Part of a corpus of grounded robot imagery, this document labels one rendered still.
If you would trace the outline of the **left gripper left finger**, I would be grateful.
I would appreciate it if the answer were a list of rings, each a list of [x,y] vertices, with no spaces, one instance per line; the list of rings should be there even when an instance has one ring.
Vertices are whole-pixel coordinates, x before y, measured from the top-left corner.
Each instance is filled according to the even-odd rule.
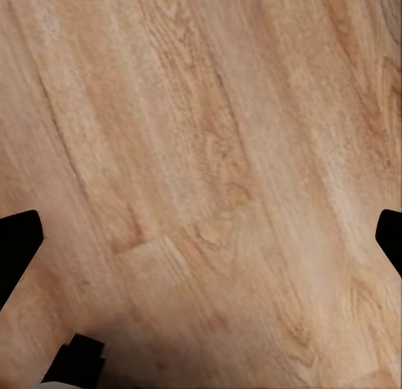
[[[37,211],[0,219],[0,310],[42,241],[44,233]]]

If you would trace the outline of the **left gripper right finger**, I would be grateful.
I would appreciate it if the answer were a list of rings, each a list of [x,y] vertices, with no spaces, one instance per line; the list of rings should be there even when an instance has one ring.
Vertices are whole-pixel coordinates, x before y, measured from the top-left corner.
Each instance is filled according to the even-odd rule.
[[[402,213],[382,210],[375,238],[402,277]]]

